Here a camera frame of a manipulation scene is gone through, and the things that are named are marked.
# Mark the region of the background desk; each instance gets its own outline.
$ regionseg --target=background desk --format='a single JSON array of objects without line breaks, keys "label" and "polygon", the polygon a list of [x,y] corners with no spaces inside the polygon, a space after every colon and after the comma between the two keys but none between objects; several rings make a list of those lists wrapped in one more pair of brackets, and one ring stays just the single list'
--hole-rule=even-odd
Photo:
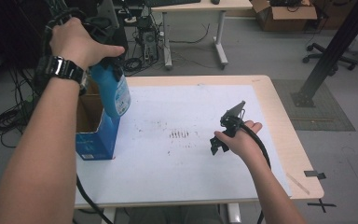
[{"label": "background desk", "polygon": [[214,5],[211,0],[201,0],[200,3],[184,4],[169,7],[153,7],[152,10],[162,12],[162,22],[164,30],[164,62],[165,67],[172,68],[172,57],[170,41],[168,38],[168,24],[179,21],[182,24],[192,24],[194,22],[218,22],[217,36],[213,38],[219,55],[222,68],[228,64],[228,60],[221,44],[223,25],[227,10],[250,9],[252,4],[248,0],[220,0],[219,5]]},{"label": "background desk", "polygon": [[[128,83],[130,87],[135,86],[187,86],[187,85],[250,85],[255,90],[258,103],[261,107],[266,124],[268,125],[270,136],[277,150],[278,156],[282,163],[282,168],[286,174],[286,179],[292,191],[292,199],[319,199],[324,195],[324,191],[320,185],[317,177],[306,177],[304,171],[312,170],[310,161],[304,151],[304,148],[299,142],[296,132],[287,117],[282,103],[270,81],[266,76],[215,76],[215,77],[129,77]],[[100,161],[86,161],[83,162],[77,157],[77,170],[80,179],[84,182],[84,187],[91,199],[99,203],[102,207],[123,207],[123,206],[141,206],[141,205],[157,205],[157,204],[183,204],[186,202],[129,202],[117,203],[111,201],[109,203],[100,203],[98,198],[103,198],[101,190],[106,190],[106,186],[100,183],[91,183],[90,176],[95,173],[88,169],[93,162]],[[230,199],[230,200],[215,200],[205,201],[207,203],[240,203],[246,202],[249,199]],[[76,207],[88,207],[84,200],[77,193]]]}]

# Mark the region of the white desk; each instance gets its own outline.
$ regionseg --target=white desk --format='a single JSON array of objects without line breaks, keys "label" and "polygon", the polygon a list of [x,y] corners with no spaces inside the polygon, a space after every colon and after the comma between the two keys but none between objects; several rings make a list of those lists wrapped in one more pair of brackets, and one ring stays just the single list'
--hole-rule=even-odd
[{"label": "white desk", "polygon": [[153,7],[152,10],[162,12],[162,22],[164,30],[164,62],[167,69],[172,69],[172,57],[170,40],[167,35],[168,24],[173,21],[179,21],[182,24],[187,22],[200,22],[207,20],[208,23],[217,22],[217,36],[213,38],[214,45],[216,46],[222,68],[228,64],[226,54],[222,47],[222,34],[223,26],[227,10],[250,9],[252,4],[248,0],[220,0],[219,5],[214,5],[211,0],[201,0],[200,3],[169,6],[169,7]]},{"label": "white desk", "polygon": [[[268,127],[270,140],[273,143],[273,146],[276,149],[276,153],[282,163],[283,174],[286,177],[286,181],[288,183],[288,187],[290,189],[290,194],[292,195],[292,199],[319,199],[324,195],[324,191],[320,185],[317,177],[306,177],[304,175],[304,171],[311,171],[312,166],[310,165],[310,161],[304,151],[304,148],[301,146],[296,132],[290,122],[290,119],[287,117],[287,114],[282,106],[282,103],[272,86],[270,79],[266,76],[215,76],[215,77],[128,77],[128,82],[131,87],[139,87],[139,86],[169,86],[172,88],[172,91],[175,91],[175,86],[197,86],[200,85],[208,87],[209,85],[246,85],[251,86],[254,89],[256,98],[258,100],[258,104],[262,114],[264,115],[264,124]],[[240,92],[231,92],[233,95],[239,95],[241,97]],[[249,109],[252,105],[246,105],[245,109]],[[162,107],[160,109],[161,113],[166,112],[164,110],[166,107]],[[150,109],[145,108],[145,113],[150,113]],[[211,120],[210,125],[215,124],[215,128],[218,130],[219,128],[219,119]],[[164,129],[165,123],[155,123],[156,129]],[[178,134],[187,133],[185,129],[182,127],[177,128]],[[143,130],[138,130],[139,136],[133,136],[135,143],[136,138],[139,138],[141,135],[144,138],[150,136],[152,133],[143,133]],[[213,131],[208,133],[208,136],[213,137]],[[181,149],[192,150],[192,145],[188,145],[187,143],[191,143],[191,141],[187,141],[185,138],[173,139],[178,143],[178,146]],[[156,147],[161,147],[159,142],[156,142]],[[226,180],[219,179],[223,175],[217,173],[219,175],[215,180],[211,178],[207,178],[208,174],[200,175],[197,168],[197,165],[207,164],[209,163],[209,167],[214,164],[222,164],[220,160],[227,161],[228,158],[231,159],[230,153],[223,153],[221,149],[219,150],[219,155],[212,156],[210,155],[209,148],[205,148],[205,150],[195,151],[197,152],[197,157],[200,157],[199,164],[190,164],[188,161],[176,161],[173,160],[175,157],[175,150],[170,150],[165,148],[166,151],[164,153],[165,160],[159,161],[162,157],[153,156],[151,153],[150,156],[145,156],[142,153],[133,153],[134,151],[130,148],[123,149],[117,148],[115,149],[115,159],[112,161],[82,161],[79,157],[77,158],[77,170],[80,179],[84,185],[84,188],[91,199],[96,202],[101,207],[125,207],[125,206],[142,206],[142,205],[173,205],[173,204],[192,204],[192,203],[240,203],[240,202],[249,202],[257,200],[254,196],[243,196],[241,191],[235,189],[235,182],[231,186],[229,186],[230,190],[234,193],[233,195],[228,195],[225,191],[227,188],[227,181],[237,181],[237,180]],[[208,159],[205,160],[200,155],[200,152],[206,152],[208,154]],[[140,164],[131,164],[131,161],[123,161],[123,158],[126,158],[126,153],[131,153],[133,156],[132,161],[145,161],[143,166]],[[165,165],[164,167],[170,167],[171,169],[182,169],[183,174],[179,176],[169,176],[165,175],[161,177],[161,174],[167,174],[166,170],[160,170],[159,167]],[[136,172],[139,170],[142,171],[143,167],[145,170],[149,171],[149,176],[144,176],[140,178]],[[247,172],[246,167],[243,163],[241,163],[241,168],[239,168],[239,172],[241,174],[245,174]],[[157,186],[156,182],[147,182],[149,178],[160,176],[158,178]],[[192,186],[191,190],[196,191],[200,188],[204,193],[194,194],[190,192],[184,192],[186,189],[177,188],[175,186],[175,180],[180,180],[184,176],[187,176],[192,181],[188,184],[197,184],[196,187]],[[121,187],[121,191],[116,189],[115,183],[110,182],[110,186],[105,184],[105,181],[109,178],[120,179],[119,185],[127,187]],[[153,191],[153,188],[161,188],[158,197],[156,195],[151,195],[150,190]],[[221,188],[221,193],[216,193],[213,190],[217,190]],[[116,196],[112,197],[112,190],[115,191]],[[81,196],[77,193],[76,195],[76,208],[81,207],[89,207],[87,203],[81,198]]]}]

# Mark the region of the forearm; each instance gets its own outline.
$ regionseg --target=forearm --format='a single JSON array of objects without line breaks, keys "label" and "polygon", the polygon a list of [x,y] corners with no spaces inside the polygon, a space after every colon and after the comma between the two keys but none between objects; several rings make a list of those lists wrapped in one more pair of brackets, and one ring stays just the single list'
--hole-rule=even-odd
[{"label": "forearm", "polygon": [[50,80],[4,173],[0,223],[71,221],[78,93],[73,80]]},{"label": "forearm", "polygon": [[255,182],[258,199],[268,224],[305,223],[281,184],[270,171],[266,160],[260,154],[251,161],[244,160]]}]

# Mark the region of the gray floor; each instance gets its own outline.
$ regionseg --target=gray floor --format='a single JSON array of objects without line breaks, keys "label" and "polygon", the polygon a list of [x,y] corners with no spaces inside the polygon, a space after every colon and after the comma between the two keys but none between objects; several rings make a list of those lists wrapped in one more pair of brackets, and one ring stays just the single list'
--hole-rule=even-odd
[{"label": "gray floor", "polygon": [[[316,61],[301,62],[307,55],[305,47],[313,34],[266,33],[260,31],[254,20],[228,19],[225,26],[223,46],[229,61],[225,70],[217,66],[218,58],[212,45],[216,26],[211,25],[208,36],[196,45],[172,44],[173,70],[166,71],[160,63],[135,76],[268,75],[275,79],[306,79],[316,64]],[[195,40],[205,33],[201,25],[190,30],[172,28],[171,39]],[[311,42],[327,46],[333,35],[334,32],[322,32]],[[348,53],[358,59],[358,44]],[[326,206],[324,213],[321,206],[307,205],[317,200],[296,204],[309,223],[358,223],[358,67],[348,71],[345,65],[340,65],[338,72],[325,83],[356,132],[297,131],[314,169],[327,176],[321,180],[323,202],[337,207]],[[15,104],[13,89],[7,72],[0,69],[0,114]],[[19,136],[10,133],[5,141],[15,145]],[[0,177],[12,151],[0,143]],[[242,223],[256,223],[258,213],[257,203],[241,204]],[[76,220],[78,223],[99,223],[101,219],[76,212]],[[117,223],[126,223],[126,220],[123,210],[118,210]]]}]

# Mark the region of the open cardboard box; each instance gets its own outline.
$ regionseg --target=open cardboard box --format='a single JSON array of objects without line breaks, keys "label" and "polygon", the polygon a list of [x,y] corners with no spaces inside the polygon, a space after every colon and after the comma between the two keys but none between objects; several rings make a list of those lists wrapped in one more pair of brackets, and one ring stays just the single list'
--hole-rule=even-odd
[{"label": "open cardboard box", "polygon": [[309,0],[303,0],[299,7],[272,7],[267,0],[251,3],[264,31],[303,31],[308,20],[317,19],[315,7]]},{"label": "open cardboard box", "polygon": [[103,110],[98,86],[91,82],[79,97],[76,116],[76,152],[84,161],[112,160],[120,119]]}]

